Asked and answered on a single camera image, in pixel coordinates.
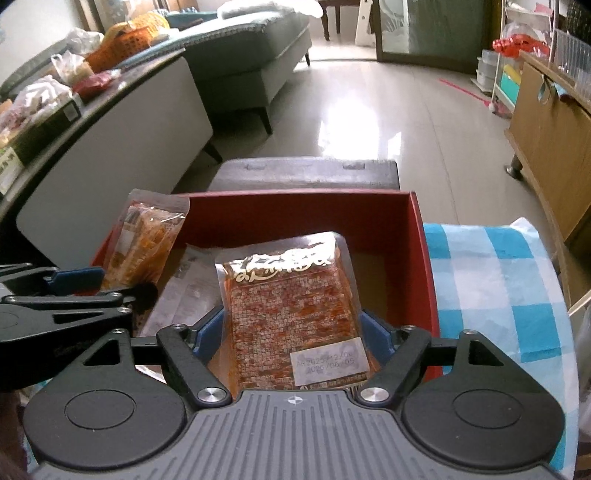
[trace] checkered tablecloth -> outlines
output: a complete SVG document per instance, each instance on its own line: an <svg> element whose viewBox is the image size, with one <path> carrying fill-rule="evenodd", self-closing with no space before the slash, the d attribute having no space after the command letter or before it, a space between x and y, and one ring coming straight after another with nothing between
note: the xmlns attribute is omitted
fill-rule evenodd
<svg viewBox="0 0 591 480"><path fill-rule="evenodd" d="M441 336L478 330L560 402L566 429L552 466L574 474L579 382L552 263L525 219L501 227L425 224Z"/></svg>

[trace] gray ribbed plate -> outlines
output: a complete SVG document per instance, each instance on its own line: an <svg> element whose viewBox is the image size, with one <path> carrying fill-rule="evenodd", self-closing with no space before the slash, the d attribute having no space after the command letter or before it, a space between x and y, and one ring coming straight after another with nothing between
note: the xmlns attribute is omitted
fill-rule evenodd
<svg viewBox="0 0 591 480"><path fill-rule="evenodd" d="M245 391L229 407L205 410L166 452L138 466L75 473L51 465L35 480L467 480L400 431L387 411L352 403L344 391ZM496 480L556 480L544 466Z"/></svg>

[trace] gray sofa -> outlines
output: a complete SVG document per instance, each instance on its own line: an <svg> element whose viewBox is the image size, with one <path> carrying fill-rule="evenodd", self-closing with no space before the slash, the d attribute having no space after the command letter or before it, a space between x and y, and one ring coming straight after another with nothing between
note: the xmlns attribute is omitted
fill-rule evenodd
<svg viewBox="0 0 591 480"><path fill-rule="evenodd" d="M308 17L258 12L206 21L119 65L131 67L185 48L184 57L209 114L256 111L272 134L268 110L296 64L311 47Z"/></svg>

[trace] metal screw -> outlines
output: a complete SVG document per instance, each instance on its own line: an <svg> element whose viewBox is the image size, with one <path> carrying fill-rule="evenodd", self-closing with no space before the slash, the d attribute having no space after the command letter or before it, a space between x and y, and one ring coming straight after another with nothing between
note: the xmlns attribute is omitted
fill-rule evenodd
<svg viewBox="0 0 591 480"><path fill-rule="evenodd" d="M197 398L207 403L215 403L222 401L224 398L226 398L226 395L227 393L221 388L207 387L203 390L199 390L199 393L197 393Z"/></svg>
<svg viewBox="0 0 591 480"><path fill-rule="evenodd" d="M379 402L387 400L390 394L388 390L379 387L369 387L361 391L359 394L365 401Z"/></svg>

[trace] red storage bin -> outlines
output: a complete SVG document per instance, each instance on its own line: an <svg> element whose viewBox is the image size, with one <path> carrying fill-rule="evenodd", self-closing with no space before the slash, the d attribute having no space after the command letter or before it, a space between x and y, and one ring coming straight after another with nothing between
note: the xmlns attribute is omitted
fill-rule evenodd
<svg viewBox="0 0 591 480"><path fill-rule="evenodd" d="M431 263L414 192L305 189L185 196L191 209L176 248L239 247L338 232L351 252L362 307L377 310L392 325L416 325L439 336ZM95 265L102 265L105 248L106 242Z"/></svg>

